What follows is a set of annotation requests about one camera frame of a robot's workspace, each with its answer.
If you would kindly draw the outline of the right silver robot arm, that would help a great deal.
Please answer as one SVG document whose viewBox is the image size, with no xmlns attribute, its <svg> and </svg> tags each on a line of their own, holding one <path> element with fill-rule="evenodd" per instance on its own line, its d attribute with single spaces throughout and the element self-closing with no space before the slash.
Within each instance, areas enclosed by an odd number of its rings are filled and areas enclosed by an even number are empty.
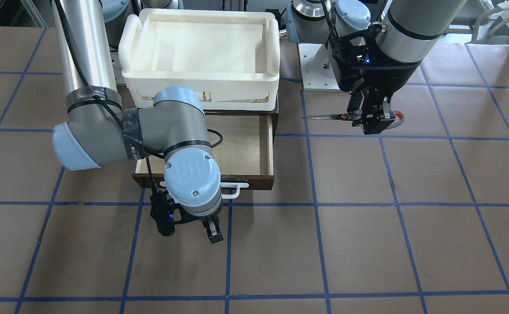
<svg viewBox="0 0 509 314">
<path fill-rule="evenodd" d="M 200 221 L 210 242 L 223 240 L 221 172 L 205 113 L 188 87 L 163 88 L 145 109 L 123 109 L 116 91 L 101 0 L 52 0 L 65 79 L 68 120 L 53 128 L 52 145 L 68 170 L 157 157 L 165 191 L 151 172 L 150 216 L 163 236 Z"/>
</svg>

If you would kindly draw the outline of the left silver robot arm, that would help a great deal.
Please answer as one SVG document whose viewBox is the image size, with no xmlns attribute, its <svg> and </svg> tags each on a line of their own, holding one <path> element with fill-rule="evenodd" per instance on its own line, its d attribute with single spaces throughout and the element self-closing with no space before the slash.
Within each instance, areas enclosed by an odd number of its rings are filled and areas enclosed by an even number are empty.
<svg viewBox="0 0 509 314">
<path fill-rule="evenodd" d="M 293 0 L 286 7 L 288 41 L 322 44 L 339 89 L 350 94 L 346 113 L 312 119 L 350 122 L 364 134 L 404 123 L 391 108 L 401 89 L 464 6 L 463 0 L 394 0 L 374 22 L 360 0 Z"/>
</svg>

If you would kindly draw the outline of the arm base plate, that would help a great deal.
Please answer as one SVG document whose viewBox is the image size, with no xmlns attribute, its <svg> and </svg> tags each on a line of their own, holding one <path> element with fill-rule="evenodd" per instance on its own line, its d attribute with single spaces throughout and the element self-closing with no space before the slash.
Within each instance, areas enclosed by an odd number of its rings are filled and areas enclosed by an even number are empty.
<svg viewBox="0 0 509 314">
<path fill-rule="evenodd" d="M 304 91 L 341 92 L 324 44 L 298 44 Z"/>
<path fill-rule="evenodd" d="M 115 83 L 118 87 L 124 87 L 124 86 L 126 86 L 126 83 L 125 83 L 123 75 L 122 75 L 122 66 L 119 61 L 118 46 L 115 46 L 113 44 L 108 44 L 108 46 L 109 46 L 109 51 L 110 51 L 111 60 L 112 60 L 113 72 L 114 72 L 114 76 L 115 76 Z"/>
</svg>

